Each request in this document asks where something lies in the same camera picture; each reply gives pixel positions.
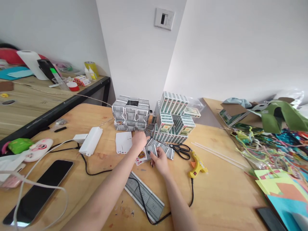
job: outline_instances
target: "forearm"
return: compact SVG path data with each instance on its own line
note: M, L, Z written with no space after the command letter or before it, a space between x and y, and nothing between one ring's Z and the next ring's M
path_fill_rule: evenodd
M196 219L184 200L174 178L169 174L165 178L175 231L197 231Z
M88 202L72 217L63 230L101 230L116 204L140 148L132 147L92 194Z

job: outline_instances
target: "light switch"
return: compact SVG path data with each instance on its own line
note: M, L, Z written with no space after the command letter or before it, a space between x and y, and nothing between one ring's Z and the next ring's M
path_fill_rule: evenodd
M171 30L175 12L156 8L154 26Z

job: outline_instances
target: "tape roll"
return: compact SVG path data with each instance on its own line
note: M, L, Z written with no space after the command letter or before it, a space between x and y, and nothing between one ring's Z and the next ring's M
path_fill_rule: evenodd
M91 69L93 70L93 72L94 72L94 73L96 74L96 76L98 77L98 71L97 71L95 62L87 61L87 62L84 62L84 65L86 66L87 69L89 69L89 67L91 67Z

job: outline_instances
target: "yellow paper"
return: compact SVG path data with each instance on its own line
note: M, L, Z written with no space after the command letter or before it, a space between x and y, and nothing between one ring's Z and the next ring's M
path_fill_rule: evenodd
M284 177L290 177L287 172L285 172L282 169L273 169L273 171L276 173L273 174L270 170L255 170L254 173L256 174L257 178L259 180L265 180L266 179L274 179L274 178L284 178Z
M271 192L276 194L282 194L277 183L293 184L308 201L308 194L306 193L306 191L298 183L293 181L290 177L256 180L256 182L260 186L262 191L267 195L270 195Z

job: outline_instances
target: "white wall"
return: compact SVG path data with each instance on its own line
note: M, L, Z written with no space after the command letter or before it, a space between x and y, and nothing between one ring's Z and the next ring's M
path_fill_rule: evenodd
M94 61L110 76L95 0L5 1L0 22L4 42L82 69L84 61Z
M307 51L308 1L187 0L164 90L258 101L296 86L308 95Z
M97 0L116 97L161 98L186 0ZM172 31L154 27L155 9L175 11Z

